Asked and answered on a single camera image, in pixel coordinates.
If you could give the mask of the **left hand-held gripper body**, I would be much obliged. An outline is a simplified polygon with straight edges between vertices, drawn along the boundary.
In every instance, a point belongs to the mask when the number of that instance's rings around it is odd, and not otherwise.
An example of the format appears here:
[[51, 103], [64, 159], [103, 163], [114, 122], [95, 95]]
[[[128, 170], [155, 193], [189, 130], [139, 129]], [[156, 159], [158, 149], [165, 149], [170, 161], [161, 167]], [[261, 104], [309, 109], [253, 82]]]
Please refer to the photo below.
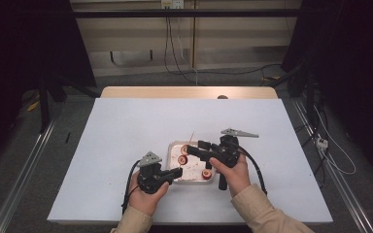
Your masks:
[[168, 171], [161, 170], [162, 159], [149, 151], [140, 160], [138, 167], [140, 174], [137, 182], [139, 187], [148, 194], [155, 194], [167, 181]]

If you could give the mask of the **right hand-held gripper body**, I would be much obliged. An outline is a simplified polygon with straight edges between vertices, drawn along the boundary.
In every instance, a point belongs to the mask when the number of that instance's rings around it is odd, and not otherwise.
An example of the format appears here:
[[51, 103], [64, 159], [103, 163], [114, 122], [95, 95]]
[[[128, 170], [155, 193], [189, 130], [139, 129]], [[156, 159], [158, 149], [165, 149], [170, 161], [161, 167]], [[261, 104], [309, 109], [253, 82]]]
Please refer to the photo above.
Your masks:
[[208, 151], [209, 160], [214, 157], [227, 167], [233, 168], [237, 164], [239, 156], [244, 154], [254, 165], [256, 173], [259, 174], [259, 166], [256, 161], [239, 145], [238, 140], [239, 137], [258, 138], [259, 135], [232, 128], [222, 130], [221, 134], [220, 143], [218, 145], [211, 144], [211, 148]]

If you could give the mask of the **white rectangular tray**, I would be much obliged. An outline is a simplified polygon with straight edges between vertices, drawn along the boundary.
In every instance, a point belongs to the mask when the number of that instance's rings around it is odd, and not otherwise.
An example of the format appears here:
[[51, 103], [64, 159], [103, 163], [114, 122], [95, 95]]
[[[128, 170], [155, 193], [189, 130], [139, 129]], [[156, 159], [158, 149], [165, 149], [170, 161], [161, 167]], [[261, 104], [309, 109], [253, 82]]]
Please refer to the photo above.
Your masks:
[[212, 169], [212, 178], [204, 180], [202, 178], [202, 171], [206, 169], [206, 162], [201, 161], [198, 157], [188, 154], [187, 164], [180, 165], [178, 157], [181, 154], [181, 146], [189, 145], [197, 147], [196, 141], [175, 141], [169, 145], [167, 152], [166, 168], [168, 170], [182, 167], [183, 175], [180, 178], [174, 180], [177, 184], [206, 184], [210, 183], [215, 175], [215, 170]]

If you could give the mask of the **person's left hand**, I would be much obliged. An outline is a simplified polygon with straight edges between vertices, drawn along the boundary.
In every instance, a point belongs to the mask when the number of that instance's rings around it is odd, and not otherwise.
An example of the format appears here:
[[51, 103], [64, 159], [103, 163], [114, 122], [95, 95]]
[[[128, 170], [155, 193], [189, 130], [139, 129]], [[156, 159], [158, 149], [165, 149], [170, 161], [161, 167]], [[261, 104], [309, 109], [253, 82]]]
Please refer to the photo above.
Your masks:
[[129, 206], [148, 216], [153, 216], [158, 202], [167, 193], [168, 188], [169, 183], [164, 183], [156, 193], [148, 194], [141, 190], [136, 183], [132, 183], [130, 185]]

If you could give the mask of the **person's right hand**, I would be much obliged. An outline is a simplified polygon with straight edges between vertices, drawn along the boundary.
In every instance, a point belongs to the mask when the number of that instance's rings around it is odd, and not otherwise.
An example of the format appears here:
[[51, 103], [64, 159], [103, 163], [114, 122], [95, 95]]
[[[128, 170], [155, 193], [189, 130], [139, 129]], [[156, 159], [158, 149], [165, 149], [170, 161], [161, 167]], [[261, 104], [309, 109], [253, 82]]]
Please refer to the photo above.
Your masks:
[[235, 197], [240, 191], [251, 185], [248, 163], [243, 154], [239, 156], [237, 164], [233, 168], [227, 167], [214, 157], [210, 159], [210, 164], [224, 175], [226, 183], [229, 185], [231, 197]]

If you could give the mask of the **light wooden table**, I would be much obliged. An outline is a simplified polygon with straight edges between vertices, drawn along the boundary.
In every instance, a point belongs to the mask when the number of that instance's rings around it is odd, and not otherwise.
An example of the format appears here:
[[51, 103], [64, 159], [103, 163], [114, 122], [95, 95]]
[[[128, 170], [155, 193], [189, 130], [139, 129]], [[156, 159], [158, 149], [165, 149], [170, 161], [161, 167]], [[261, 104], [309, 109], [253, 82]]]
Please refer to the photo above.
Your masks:
[[102, 98], [199, 98], [217, 99], [277, 99], [274, 88], [268, 86], [107, 86]]

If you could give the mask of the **black metal stand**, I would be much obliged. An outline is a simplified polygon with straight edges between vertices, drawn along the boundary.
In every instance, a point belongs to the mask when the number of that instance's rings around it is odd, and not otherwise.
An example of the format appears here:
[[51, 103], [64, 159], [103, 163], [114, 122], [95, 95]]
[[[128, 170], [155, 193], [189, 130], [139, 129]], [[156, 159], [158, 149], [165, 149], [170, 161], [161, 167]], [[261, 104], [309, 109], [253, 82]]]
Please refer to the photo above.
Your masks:
[[40, 101], [40, 110], [41, 110], [41, 129], [40, 132], [44, 133], [46, 129], [49, 127], [51, 122], [51, 114], [50, 114], [50, 104], [49, 104], [49, 96], [55, 102], [64, 102], [67, 98], [67, 94], [63, 89], [63, 86], [72, 86], [74, 89], [78, 90], [79, 92], [87, 95], [91, 98], [98, 98], [101, 96], [99, 92], [89, 89], [83, 85], [80, 85], [76, 82], [73, 82], [70, 79], [67, 79], [63, 76], [42, 76], [39, 79], [39, 101]]

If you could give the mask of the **black metal crossbeam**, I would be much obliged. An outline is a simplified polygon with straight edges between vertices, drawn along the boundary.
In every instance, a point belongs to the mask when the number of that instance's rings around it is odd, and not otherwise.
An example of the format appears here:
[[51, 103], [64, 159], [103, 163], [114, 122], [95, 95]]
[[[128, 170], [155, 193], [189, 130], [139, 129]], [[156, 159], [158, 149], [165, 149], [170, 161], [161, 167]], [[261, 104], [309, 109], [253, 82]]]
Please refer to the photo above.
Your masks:
[[79, 18], [107, 17], [298, 17], [306, 11], [298, 9], [261, 10], [81, 10], [75, 11]]

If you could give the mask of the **black curtain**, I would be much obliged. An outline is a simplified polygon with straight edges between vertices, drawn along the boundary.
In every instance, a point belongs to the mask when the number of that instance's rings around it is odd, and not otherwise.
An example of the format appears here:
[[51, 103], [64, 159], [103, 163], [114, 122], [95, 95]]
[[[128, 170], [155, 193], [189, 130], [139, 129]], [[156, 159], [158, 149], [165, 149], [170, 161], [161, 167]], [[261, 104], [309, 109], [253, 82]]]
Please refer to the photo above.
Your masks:
[[306, 61], [328, 104], [373, 166], [373, 0], [301, 0], [283, 62]]
[[22, 94], [42, 78], [95, 85], [70, 0], [0, 0], [0, 147]]

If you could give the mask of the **aluminium floor rail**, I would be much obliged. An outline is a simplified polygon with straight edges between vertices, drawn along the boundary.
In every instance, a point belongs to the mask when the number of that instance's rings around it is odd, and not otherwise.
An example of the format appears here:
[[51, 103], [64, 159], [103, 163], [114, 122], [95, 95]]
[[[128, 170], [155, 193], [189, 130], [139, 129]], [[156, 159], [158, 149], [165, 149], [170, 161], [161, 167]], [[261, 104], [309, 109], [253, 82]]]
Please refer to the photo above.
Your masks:
[[39, 134], [32, 151], [29, 153], [15, 183], [3, 202], [0, 208], [0, 233], [6, 233], [23, 193], [27, 188], [36, 166], [48, 144], [55, 125], [56, 119], [53, 119], [45, 130]]
[[373, 233], [373, 225], [368, 218], [365, 210], [359, 203], [353, 190], [350, 188], [348, 182], [345, 179], [346, 172], [342, 172], [336, 162], [333, 160], [331, 154], [324, 153], [322, 149], [319, 149], [315, 142], [314, 134], [319, 136], [319, 133], [313, 130], [313, 126], [310, 124], [306, 116], [306, 109], [301, 101], [292, 100], [292, 104], [296, 109], [302, 123], [304, 124], [306, 131], [308, 132], [311, 141], [314, 143], [320, 159], [323, 160], [324, 167], [327, 170], [327, 174], [333, 180], [338, 192], [341, 195], [343, 202], [345, 203], [351, 217], [353, 218], [359, 233]]

